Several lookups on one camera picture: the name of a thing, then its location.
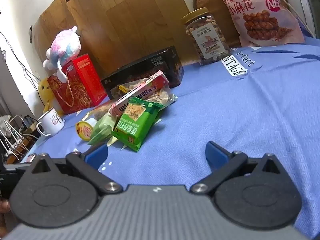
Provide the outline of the clear nut jar gold lid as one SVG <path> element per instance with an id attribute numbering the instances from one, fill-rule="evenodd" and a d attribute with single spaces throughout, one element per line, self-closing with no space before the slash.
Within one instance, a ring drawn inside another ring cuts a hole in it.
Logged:
<path id="1" fill-rule="evenodd" d="M 231 54 L 220 27 L 207 8 L 196 9 L 182 19 L 201 65 L 217 62 Z"/>

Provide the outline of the woven brown mat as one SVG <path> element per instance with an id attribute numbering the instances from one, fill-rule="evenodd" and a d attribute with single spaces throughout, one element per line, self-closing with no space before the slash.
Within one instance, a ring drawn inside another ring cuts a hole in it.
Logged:
<path id="1" fill-rule="evenodd" d="M 222 0 L 193 0 L 193 9 L 207 8 L 214 16 L 227 44 L 230 47 L 241 47 L 237 32 L 227 6 Z"/>

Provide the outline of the pastel plush toy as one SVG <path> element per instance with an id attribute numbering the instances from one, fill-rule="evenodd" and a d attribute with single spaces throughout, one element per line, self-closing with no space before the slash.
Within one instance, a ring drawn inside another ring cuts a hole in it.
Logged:
<path id="1" fill-rule="evenodd" d="M 59 32 L 46 51 L 43 68 L 55 70 L 55 75 L 61 83 L 67 82 L 67 76 L 62 67 L 78 57 L 81 50 L 80 36 L 76 33 L 77 26 Z"/>

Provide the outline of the wooden board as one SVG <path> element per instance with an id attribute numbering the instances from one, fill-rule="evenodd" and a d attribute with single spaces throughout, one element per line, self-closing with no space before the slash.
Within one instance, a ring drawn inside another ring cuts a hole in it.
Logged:
<path id="1" fill-rule="evenodd" d="M 33 26 L 33 45 L 44 60 L 56 35 L 77 27 L 81 53 L 102 78 L 169 46 L 187 65 L 197 59 L 181 24 L 187 13 L 184 0 L 54 0 Z"/>

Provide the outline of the black tin box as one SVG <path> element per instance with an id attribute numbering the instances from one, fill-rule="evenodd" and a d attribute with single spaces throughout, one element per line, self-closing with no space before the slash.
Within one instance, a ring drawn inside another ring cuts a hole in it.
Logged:
<path id="1" fill-rule="evenodd" d="M 118 68 L 101 80 L 109 98 L 114 98 L 111 90 L 118 85 L 147 78 L 161 70 L 169 81 L 169 87 L 180 85 L 184 69 L 174 46 L 159 50 L 127 65 Z"/>

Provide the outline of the red gift box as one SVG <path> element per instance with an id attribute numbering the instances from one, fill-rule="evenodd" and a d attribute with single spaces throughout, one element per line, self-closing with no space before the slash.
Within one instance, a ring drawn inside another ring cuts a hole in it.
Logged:
<path id="1" fill-rule="evenodd" d="M 65 64 L 62 71 L 67 76 L 66 83 L 55 75 L 48 78 L 48 83 L 65 114 L 97 106 L 107 96 L 88 54 Z"/>

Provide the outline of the pink UHA candy box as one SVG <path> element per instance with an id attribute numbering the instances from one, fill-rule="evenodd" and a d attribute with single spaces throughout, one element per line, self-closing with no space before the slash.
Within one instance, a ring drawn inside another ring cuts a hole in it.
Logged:
<path id="1" fill-rule="evenodd" d="M 133 90 L 126 93 L 124 96 L 119 98 L 114 102 L 109 109 L 109 113 L 112 116 L 121 116 L 125 111 L 125 108 L 129 104 L 129 99 L 132 97 L 137 97 L 139 99 L 146 99 L 151 96 L 153 93 L 162 89 L 164 86 L 168 85 L 169 81 L 167 80 L 164 73 L 159 70 L 153 74 L 148 80 L 144 81 L 138 85 Z"/>

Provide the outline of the clear seed snack bag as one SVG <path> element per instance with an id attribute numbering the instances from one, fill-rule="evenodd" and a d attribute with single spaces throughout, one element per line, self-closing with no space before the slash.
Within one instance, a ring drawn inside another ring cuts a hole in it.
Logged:
<path id="1" fill-rule="evenodd" d="M 146 81 L 148 78 L 139 79 L 136 81 L 127 82 L 111 89 L 111 96 L 114 99 L 119 99 L 124 96 L 127 92 L 133 90 L 141 83 Z M 168 85 L 165 85 L 160 90 L 148 95 L 145 99 L 148 102 L 160 103 L 164 108 L 177 101 L 177 96 L 173 94 Z"/>

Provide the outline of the white enamel mug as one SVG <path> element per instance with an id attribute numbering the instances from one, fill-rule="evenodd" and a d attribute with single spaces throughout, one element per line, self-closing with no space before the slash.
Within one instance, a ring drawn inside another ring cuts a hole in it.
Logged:
<path id="1" fill-rule="evenodd" d="M 64 122 L 58 115 L 55 108 L 51 108 L 42 114 L 36 124 L 36 129 L 40 135 L 52 137 L 59 133 L 64 128 Z"/>

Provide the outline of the light green snack packet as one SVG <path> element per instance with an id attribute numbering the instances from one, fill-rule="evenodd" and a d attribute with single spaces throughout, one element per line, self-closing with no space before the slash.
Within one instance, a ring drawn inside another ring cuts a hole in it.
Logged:
<path id="1" fill-rule="evenodd" d="M 114 129 L 117 118 L 107 112 L 93 127 L 93 131 L 90 136 L 89 145 L 95 146 L 101 142 L 104 142 Z"/>

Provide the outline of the pink twisted snack bag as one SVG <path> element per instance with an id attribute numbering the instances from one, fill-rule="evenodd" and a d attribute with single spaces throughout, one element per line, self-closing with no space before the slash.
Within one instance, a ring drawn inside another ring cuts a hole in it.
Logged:
<path id="1" fill-rule="evenodd" d="M 305 42 L 298 20 L 280 0 L 222 0 L 243 47 Z"/>

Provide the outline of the blue tablecloth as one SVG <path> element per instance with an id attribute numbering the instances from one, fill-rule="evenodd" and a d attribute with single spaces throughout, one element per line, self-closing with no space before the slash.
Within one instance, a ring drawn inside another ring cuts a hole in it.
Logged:
<path id="1" fill-rule="evenodd" d="M 11 239 L 310 239 L 319 233 L 319 40 L 236 48 L 190 66 L 138 152 L 109 149 L 99 171 L 125 189 L 81 223 L 58 230 L 20 225 Z M 246 230 L 189 187 L 210 174 L 213 141 L 250 157 L 273 153 L 303 207 L 294 226 Z"/>

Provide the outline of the dark green cracker packet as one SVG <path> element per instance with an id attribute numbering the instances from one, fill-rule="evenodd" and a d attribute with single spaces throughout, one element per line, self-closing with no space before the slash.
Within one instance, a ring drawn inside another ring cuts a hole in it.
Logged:
<path id="1" fill-rule="evenodd" d="M 121 115 L 112 136 L 124 145 L 138 152 L 163 105 L 137 97 L 129 99 L 129 104 Z"/>

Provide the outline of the yellow plush toy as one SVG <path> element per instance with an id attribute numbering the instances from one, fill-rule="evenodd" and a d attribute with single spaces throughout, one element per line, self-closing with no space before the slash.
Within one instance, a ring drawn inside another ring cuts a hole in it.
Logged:
<path id="1" fill-rule="evenodd" d="M 54 108 L 60 117 L 64 116 L 64 112 L 57 101 L 49 83 L 48 79 L 42 79 L 38 86 L 38 91 L 40 94 L 40 99 L 44 103 L 43 113 L 46 113 L 51 108 Z"/>

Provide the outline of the yellow lid white cup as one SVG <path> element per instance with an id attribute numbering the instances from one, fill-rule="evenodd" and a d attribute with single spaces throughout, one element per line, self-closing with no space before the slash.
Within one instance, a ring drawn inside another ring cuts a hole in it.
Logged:
<path id="1" fill-rule="evenodd" d="M 84 141 L 90 141 L 93 127 L 86 121 L 77 122 L 75 125 L 77 135 Z"/>

